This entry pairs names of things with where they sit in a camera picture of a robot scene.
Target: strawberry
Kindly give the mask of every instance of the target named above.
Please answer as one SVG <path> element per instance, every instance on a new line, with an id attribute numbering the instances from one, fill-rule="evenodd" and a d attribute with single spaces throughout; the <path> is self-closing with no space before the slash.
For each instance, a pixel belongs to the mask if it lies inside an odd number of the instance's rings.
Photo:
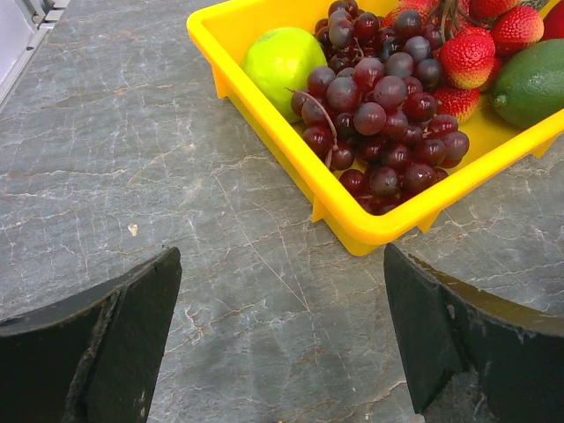
<path id="1" fill-rule="evenodd" d="M 386 15 L 380 28 L 387 26 L 393 27 L 394 21 L 402 11 L 416 11 L 421 16 L 421 22 L 425 25 L 425 20 L 429 12 L 437 5 L 438 0 L 400 0 L 397 6 Z"/>
<path id="2" fill-rule="evenodd" d="M 493 24 L 491 35 L 496 53 L 510 55 L 540 40 L 545 25 L 540 14 L 530 6 L 517 6 Z"/>
<path id="3" fill-rule="evenodd" d="M 453 115 L 458 123 L 470 119 L 478 108 L 479 89 L 459 90 L 450 86 L 441 86 L 433 93 L 437 101 L 437 115 Z"/>
<path id="4" fill-rule="evenodd" d="M 495 77 L 497 77 L 497 74 L 501 71 L 502 66 L 503 66 L 503 62 L 498 56 L 496 56 L 493 60 L 493 68 L 492 71 L 490 72 L 490 76 L 487 77 L 487 81 L 479 88 L 479 91 L 481 93 L 485 93 L 487 90 L 490 89 L 490 85 L 495 80 Z"/>
<path id="5" fill-rule="evenodd" d="M 520 0 L 471 0 L 472 14 L 480 19 L 497 18 L 517 6 Z"/>
<path id="6" fill-rule="evenodd" d="M 471 90 L 487 81 L 494 66 L 495 46 L 481 33 L 448 40 L 439 54 L 443 73 L 455 88 Z"/>

